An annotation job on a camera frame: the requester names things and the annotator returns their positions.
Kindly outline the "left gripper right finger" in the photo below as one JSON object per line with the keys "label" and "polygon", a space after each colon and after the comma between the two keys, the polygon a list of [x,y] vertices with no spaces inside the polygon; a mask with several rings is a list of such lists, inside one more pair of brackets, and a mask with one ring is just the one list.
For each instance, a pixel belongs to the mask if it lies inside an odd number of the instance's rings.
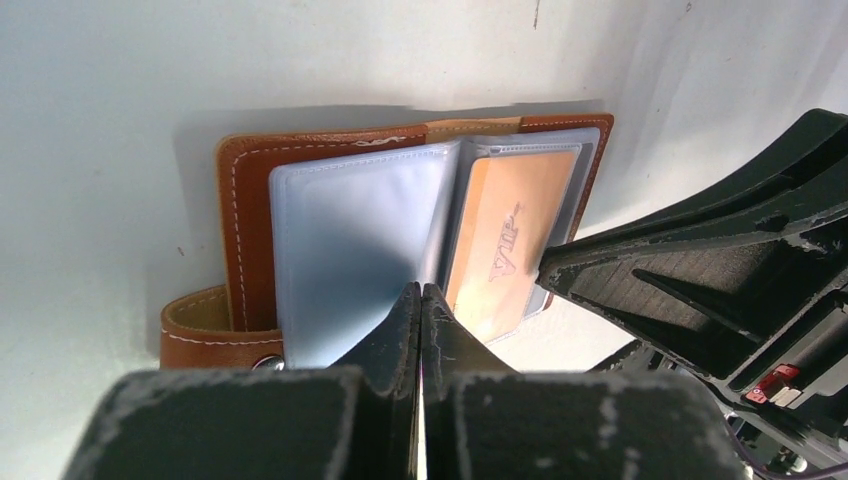
{"label": "left gripper right finger", "polygon": [[741,479],[706,388],[674,373],[520,373],[428,284],[421,304],[432,479]]}

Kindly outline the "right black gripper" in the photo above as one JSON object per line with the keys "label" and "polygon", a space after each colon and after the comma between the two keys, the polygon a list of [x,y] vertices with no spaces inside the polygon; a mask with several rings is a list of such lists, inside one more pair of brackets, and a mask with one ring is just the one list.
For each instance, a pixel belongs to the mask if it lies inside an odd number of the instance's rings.
{"label": "right black gripper", "polygon": [[703,382],[737,438],[847,461],[847,118],[813,109],[718,183],[548,249],[539,284],[634,336],[602,370]]}

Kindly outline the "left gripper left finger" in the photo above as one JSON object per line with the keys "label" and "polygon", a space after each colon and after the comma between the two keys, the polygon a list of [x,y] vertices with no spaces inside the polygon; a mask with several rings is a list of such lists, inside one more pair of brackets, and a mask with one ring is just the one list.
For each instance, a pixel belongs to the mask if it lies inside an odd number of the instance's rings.
{"label": "left gripper left finger", "polygon": [[68,479],[411,479],[421,288],[324,369],[139,371],[95,410]]}

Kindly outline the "brown leather card holder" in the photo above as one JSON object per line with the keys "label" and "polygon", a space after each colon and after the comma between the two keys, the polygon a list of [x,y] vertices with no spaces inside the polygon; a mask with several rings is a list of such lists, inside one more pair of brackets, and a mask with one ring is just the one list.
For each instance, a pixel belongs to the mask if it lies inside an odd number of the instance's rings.
{"label": "brown leather card holder", "polygon": [[613,125],[609,113],[525,115],[224,138],[226,282],[164,307],[161,367],[252,367],[279,355],[321,368],[367,336],[406,284],[445,297],[480,157],[575,150],[543,250],[571,241]]}

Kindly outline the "gold VIP credit card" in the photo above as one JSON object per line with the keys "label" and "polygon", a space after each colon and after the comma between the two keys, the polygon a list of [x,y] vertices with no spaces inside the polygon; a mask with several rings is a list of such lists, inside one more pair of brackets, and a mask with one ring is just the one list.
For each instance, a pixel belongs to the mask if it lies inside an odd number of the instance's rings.
{"label": "gold VIP credit card", "polygon": [[578,157],[569,149],[473,161],[445,297],[478,340],[523,319]]}

